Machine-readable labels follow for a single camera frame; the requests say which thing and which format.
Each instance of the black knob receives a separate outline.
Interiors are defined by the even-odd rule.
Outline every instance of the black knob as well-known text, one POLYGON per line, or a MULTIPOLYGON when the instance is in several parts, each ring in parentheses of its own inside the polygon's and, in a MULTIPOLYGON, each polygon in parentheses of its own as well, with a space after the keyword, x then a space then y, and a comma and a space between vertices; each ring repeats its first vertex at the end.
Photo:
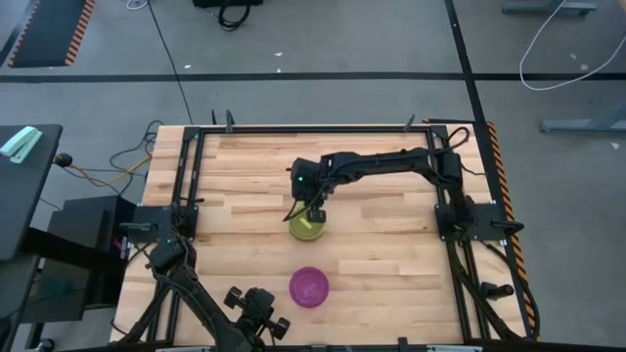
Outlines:
POLYGON ((490 283, 482 283, 482 285, 480 285, 480 290, 486 298, 493 300, 507 297, 515 293, 515 290, 511 285, 495 286, 490 283))
POLYGON ((239 302, 239 298, 242 296, 242 291, 235 286, 232 286, 231 289, 226 293, 226 298, 224 298, 224 304, 230 309, 235 309, 235 306, 239 302))
POLYGON ((54 160, 52 161, 61 167, 68 167, 73 162, 73 159, 70 154, 60 153, 55 155, 54 160))
POLYGON ((283 337, 285 337, 285 334, 287 333, 287 330, 290 329, 290 326, 290 321, 285 318, 279 318, 278 323, 276 323, 272 328, 272 334, 275 338, 283 339, 283 337))

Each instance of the hazard stripe tape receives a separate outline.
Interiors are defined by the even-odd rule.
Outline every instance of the hazard stripe tape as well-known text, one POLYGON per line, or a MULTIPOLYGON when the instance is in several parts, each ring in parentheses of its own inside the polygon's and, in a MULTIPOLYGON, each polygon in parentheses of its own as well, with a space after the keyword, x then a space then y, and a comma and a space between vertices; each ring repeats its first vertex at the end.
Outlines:
POLYGON ((71 37, 69 48, 67 48, 67 66, 73 65, 76 61, 76 57, 78 56, 78 50, 80 49, 80 44, 82 43, 82 39, 85 36, 85 31, 87 30, 87 24, 89 23, 91 14, 93 14, 94 12, 94 4, 95 3, 93 0, 87 0, 82 8, 82 12, 80 13, 80 19, 78 19, 78 23, 76 24, 76 30, 74 31, 74 35, 71 37))
MULTIPOLYGON (((489 130, 489 137, 491 139, 491 147, 493 151, 493 157, 495 160, 496 171, 498 172, 498 181, 500 183, 500 191, 502 193, 502 200, 505 207, 505 213, 507 214, 507 220, 514 221, 513 206, 511 203, 511 197, 509 196, 509 186, 507 185, 507 173, 505 172, 505 166, 502 162, 502 153, 500 152, 500 146, 498 145, 498 136, 496 134, 496 127, 492 122, 487 122, 487 129, 489 130)), ((513 246, 513 252, 515 255, 515 263, 517 264, 517 273, 523 283, 528 285, 528 277, 526 276, 526 270, 524 266, 524 259, 521 252, 521 243, 517 234, 512 235, 511 243, 513 246)), ((524 292, 524 308, 526 310, 526 316, 528 319, 528 325, 532 330, 535 328, 535 311, 530 304, 530 298, 524 292)))
POLYGON ((39 7, 39 1, 37 1, 32 7, 30 16, 28 16, 28 20, 26 21, 26 24, 23 26, 22 34, 20 34, 20 38, 18 39, 18 42, 13 49, 13 54, 11 55, 11 58, 9 59, 9 63, 8 63, 8 66, 11 68, 13 68, 13 63, 14 63, 14 60, 16 59, 16 55, 18 54, 18 51, 20 50, 20 46, 22 45, 23 37, 26 35, 26 32, 28 31, 28 28, 30 27, 30 21, 32 21, 32 17, 35 15, 35 11, 37 11, 38 7, 39 7))

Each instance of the wooden table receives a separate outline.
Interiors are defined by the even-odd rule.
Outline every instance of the wooden table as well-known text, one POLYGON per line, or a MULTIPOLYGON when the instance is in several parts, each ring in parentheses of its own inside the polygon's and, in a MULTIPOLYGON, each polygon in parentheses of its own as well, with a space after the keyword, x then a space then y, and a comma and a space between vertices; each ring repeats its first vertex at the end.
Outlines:
MULTIPOLYGON (((159 128, 144 205, 170 202, 183 128, 159 128)), ((426 147, 424 134, 209 135, 198 190, 205 202, 198 204, 195 241, 202 284, 219 302, 231 286, 243 291, 263 287, 276 295, 275 319, 282 316, 291 321, 279 344, 396 344, 399 336, 408 337, 411 344, 462 342, 445 245, 438 237, 433 212, 435 188, 423 177, 372 176, 338 187, 325 204, 327 230, 315 242, 295 240, 282 222, 292 202, 285 169, 296 157, 319 160, 320 155, 334 152, 374 154, 414 147, 426 147), (289 295, 291 274, 304 266, 320 268, 330 279, 331 293, 315 309, 298 307, 289 295)), ((456 152, 466 167, 483 171, 473 134, 456 152)), ((492 198, 484 176, 466 172, 464 177, 466 191, 476 202, 492 198)), ((500 258, 483 245, 473 248, 482 281, 512 285, 510 270, 500 258)), ((153 297, 155 281, 145 264, 139 255, 126 271, 115 316, 115 324, 123 330, 130 329, 153 297)), ((478 337, 468 294, 466 300, 472 334, 478 337)), ((161 309, 161 337, 167 304, 161 309)), ((515 296, 492 304, 509 327, 524 334, 515 296)), ((222 308, 232 320, 241 313, 222 308)), ((270 340, 267 333, 263 337, 270 340)), ((119 338, 113 331, 112 340, 119 338)), ((181 304, 175 345, 212 343, 181 304)))

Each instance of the floor mat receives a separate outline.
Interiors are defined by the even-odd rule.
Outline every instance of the floor mat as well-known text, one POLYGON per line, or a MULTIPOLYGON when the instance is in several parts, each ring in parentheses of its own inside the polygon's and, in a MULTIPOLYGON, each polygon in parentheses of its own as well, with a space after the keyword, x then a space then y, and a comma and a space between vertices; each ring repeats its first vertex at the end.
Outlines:
POLYGON ((93 11, 94 0, 39 0, 18 39, 9 67, 73 65, 93 11))

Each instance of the gray floor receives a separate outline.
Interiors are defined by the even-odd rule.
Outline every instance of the gray floor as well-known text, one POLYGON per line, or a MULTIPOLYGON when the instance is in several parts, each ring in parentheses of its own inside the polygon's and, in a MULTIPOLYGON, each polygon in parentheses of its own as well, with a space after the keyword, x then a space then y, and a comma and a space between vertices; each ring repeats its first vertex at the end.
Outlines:
MULTIPOLYGON (((25 3, 0 4, 0 42, 25 3)), ((504 16, 500 3, 455 2, 475 72, 515 73, 545 18, 504 16)), ((626 16, 617 0, 597 3, 599 10, 586 19, 555 18, 526 70, 581 72, 581 65, 593 69, 603 62, 626 30, 626 16)), ((183 74, 461 71, 442 1, 267 0, 233 33, 222 32, 190 1, 153 4, 183 74)), ((626 50, 606 70, 626 71, 626 50)), ((120 0, 97 2, 75 66, 0 68, 0 74, 19 75, 170 72, 148 9, 130 12, 120 0)), ((418 119, 473 119, 462 81, 185 82, 183 88, 197 123, 209 123, 211 109, 220 118, 230 109, 240 124, 404 122, 412 113, 418 119)), ((500 135, 516 217, 527 226, 522 243, 542 339, 626 346, 626 136, 542 135, 537 128, 542 118, 586 117, 613 108, 623 102, 626 82, 583 82, 546 93, 518 82, 479 82, 478 91, 500 135)), ((2 124, 61 123, 60 152, 83 167, 107 167, 109 155, 134 147, 153 119, 187 122, 172 82, 1 84, 0 107, 2 124)), ((120 163, 130 166, 141 157, 137 152, 120 163)), ((136 180, 125 196, 139 201, 142 191, 136 180)), ((43 197, 61 204, 111 193, 53 168, 43 197)), ((41 203, 33 226, 46 228, 51 212, 41 203)), ((112 314, 92 311, 83 323, 48 325, 44 335, 55 338, 60 350, 102 345, 112 314)))

